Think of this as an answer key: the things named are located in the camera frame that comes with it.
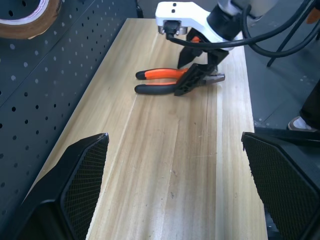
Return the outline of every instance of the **pliers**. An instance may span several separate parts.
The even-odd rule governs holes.
[[[189,70],[191,70],[194,67],[198,67],[198,66],[191,66],[191,68],[183,68],[183,69],[155,68],[155,69],[149,69],[145,71],[139,71],[135,74],[135,77],[138,80],[176,79],[176,81],[140,84],[140,85],[137,85],[134,88],[134,90],[137,94],[145,94],[145,95],[165,95],[165,94],[172,94],[172,93],[175,93],[176,96],[182,95],[182,94],[176,94],[177,87],[179,87],[179,80],[181,80],[183,76],[186,76],[186,73],[187,72],[189,73],[190,72]],[[210,84],[222,82],[224,80],[225,80],[225,75],[223,73],[207,75],[203,77],[201,80],[195,82],[196,86],[194,87],[210,85]]]

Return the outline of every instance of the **tape roll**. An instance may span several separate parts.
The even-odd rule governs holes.
[[[56,20],[61,0],[40,0],[29,16],[8,20],[0,19],[0,38],[30,39],[44,33]]]

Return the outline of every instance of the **black pegboard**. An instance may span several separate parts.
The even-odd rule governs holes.
[[[26,196],[125,20],[137,17],[134,0],[61,1],[56,21],[42,35],[0,38],[0,231]]]

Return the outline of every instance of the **mesh grille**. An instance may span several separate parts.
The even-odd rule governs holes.
[[[64,211],[78,240],[85,240],[99,198],[107,154],[104,138],[86,152],[65,194]]]
[[[279,232],[298,239],[319,206],[317,193],[276,147],[250,137],[243,145],[259,196]]]

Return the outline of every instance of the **wood grain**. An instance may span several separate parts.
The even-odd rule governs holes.
[[[253,131],[243,47],[219,66],[225,82],[181,97],[134,92],[136,72],[175,68],[181,49],[154,20],[128,19],[38,176],[72,143],[109,133],[89,239],[267,239],[241,143]]]

